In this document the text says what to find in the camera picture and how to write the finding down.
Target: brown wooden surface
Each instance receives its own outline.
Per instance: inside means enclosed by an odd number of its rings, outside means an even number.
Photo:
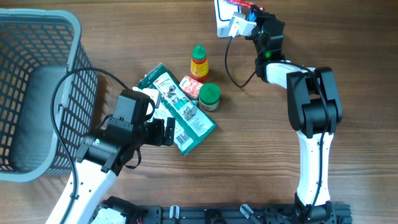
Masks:
[[[208,113],[218,127],[203,144],[185,157],[175,146],[142,147],[142,164],[124,169],[107,197],[164,206],[293,203],[300,151],[287,117],[285,90],[258,78],[243,90],[229,81],[223,62],[227,40],[216,36],[213,1],[45,2],[51,4],[15,7],[74,13],[93,65],[128,86],[160,62],[181,79],[190,73],[192,48],[202,44],[209,80],[221,88],[220,107]],[[289,59],[326,65],[335,73],[344,115],[330,155],[332,200],[351,204],[355,223],[398,223],[397,2],[255,2],[286,22]],[[255,56],[252,42],[233,40],[229,66],[239,82],[254,70]],[[121,91],[114,81],[100,80],[97,124],[113,112]],[[66,179],[0,183],[0,223],[43,223]]]

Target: green cap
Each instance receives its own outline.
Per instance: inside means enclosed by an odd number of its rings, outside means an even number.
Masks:
[[[204,47],[201,45],[197,45],[193,50],[192,50],[192,57],[195,60],[203,60],[206,57],[206,50]]]
[[[206,105],[213,105],[220,100],[221,91],[218,85],[206,83],[200,88],[199,99]]]

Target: black base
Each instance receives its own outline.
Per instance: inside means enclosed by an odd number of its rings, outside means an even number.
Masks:
[[[136,224],[141,218],[142,224],[253,224],[240,211],[240,207],[180,207],[178,219],[170,218],[170,207],[138,206],[123,199],[110,197],[97,207],[93,214],[95,218],[99,209],[112,208],[127,217],[128,224]],[[297,224],[301,220],[295,218],[296,207],[291,205],[267,205],[252,207],[255,216],[262,224]],[[315,222],[316,224],[351,224],[349,205],[333,204],[329,220]]]

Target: green package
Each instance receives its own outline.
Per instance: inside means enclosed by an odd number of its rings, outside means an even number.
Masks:
[[[216,124],[188,99],[162,64],[146,75],[137,87],[160,91],[162,97],[154,118],[165,121],[168,117],[175,118],[174,143],[183,155],[199,145],[216,128]]]

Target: white label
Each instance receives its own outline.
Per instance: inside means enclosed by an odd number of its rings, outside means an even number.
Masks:
[[[213,123],[185,96],[167,72],[159,76],[154,85],[199,137],[212,127]]]
[[[161,103],[158,108],[156,108],[154,113],[154,118],[163,119],[164,126],[167,125],[167,118],[172,118],[173,116],[167,110],[167,108]],[[174,143],[178,146],[181,151],[186,150],[192,143],[192,138],[182,129],[178,121],[175,121],[174,128]]]

